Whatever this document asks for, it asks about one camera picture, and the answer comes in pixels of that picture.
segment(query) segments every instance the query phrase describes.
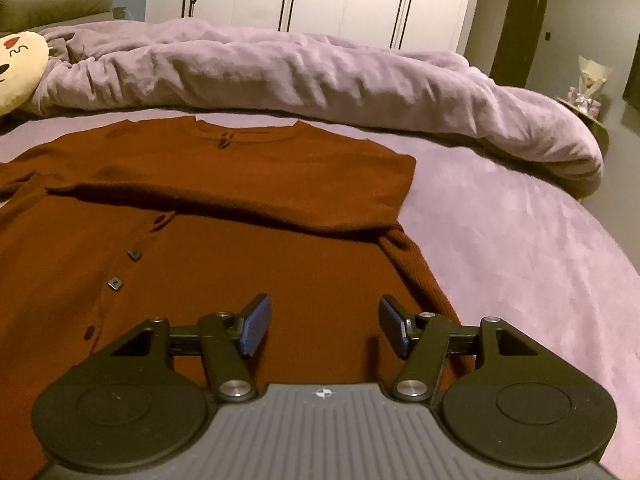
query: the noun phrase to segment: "metal screw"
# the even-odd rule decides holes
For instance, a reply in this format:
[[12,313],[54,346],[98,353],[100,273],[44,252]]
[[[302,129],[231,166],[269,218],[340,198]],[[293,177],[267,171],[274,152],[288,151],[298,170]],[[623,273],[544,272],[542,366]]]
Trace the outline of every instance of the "metal screw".
[[233,379],[220,384],[219,390],[227,397],[243,397],[251,392],[251,385],[247,381]]
[[427,392],[427,385],[422,381],[409,379],[396,384],[396,392],[405,397],[419,397]]

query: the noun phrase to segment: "plush cushion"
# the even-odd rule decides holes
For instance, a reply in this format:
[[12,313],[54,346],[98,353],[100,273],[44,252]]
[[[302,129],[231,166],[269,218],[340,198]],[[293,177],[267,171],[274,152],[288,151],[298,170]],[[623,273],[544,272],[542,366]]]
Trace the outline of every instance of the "plush cushion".
[[0,30],[20,32],[109,12],[112,0],[0,0]]
[[48,60],[47,41],[35,32],[11,34],[0,40],[0,116],[30,97]]

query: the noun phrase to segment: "purple bedsheet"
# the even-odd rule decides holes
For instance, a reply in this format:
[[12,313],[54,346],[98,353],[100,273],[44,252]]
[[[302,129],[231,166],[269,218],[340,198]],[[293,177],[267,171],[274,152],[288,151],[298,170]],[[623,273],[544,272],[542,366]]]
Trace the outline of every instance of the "purple bedsheet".
[[[0,136],[0,162],[69,132],[180,113],[30,121]],[[232,127],[296,120],[222,112],[197,117]],[[400,221],[462,322],[503,317],[603,384],[616,401],[618,426],[602,463],[621,479],[640,478],[640,276],[600,223],[553,184],[473,148],[309,123],[417,159]]]

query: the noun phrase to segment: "doorway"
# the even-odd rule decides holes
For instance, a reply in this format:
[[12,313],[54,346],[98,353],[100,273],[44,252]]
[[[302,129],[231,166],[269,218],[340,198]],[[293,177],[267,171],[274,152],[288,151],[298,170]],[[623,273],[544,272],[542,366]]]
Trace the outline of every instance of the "doorway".
[[547,0],[509,0],[489,77],[496,84],[524,88],[545,17]]

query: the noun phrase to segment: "cardigan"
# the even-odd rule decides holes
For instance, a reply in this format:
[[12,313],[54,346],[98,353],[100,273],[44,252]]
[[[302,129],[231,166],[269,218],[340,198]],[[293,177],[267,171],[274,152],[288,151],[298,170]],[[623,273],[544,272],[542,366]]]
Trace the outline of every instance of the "cardigan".
[[[402,362],[378,327],[383,294],[459,323],[398,223],[414,167],[300,121],[193,116],[76,132],[0,164],[0,430],[12,435],[0,476],[44,464],[36,396],[149,318],[195,324],[265,292],[272,321],[249,362],[259,388],[389,384]],[[198,384],[201,368],[175,359]]]

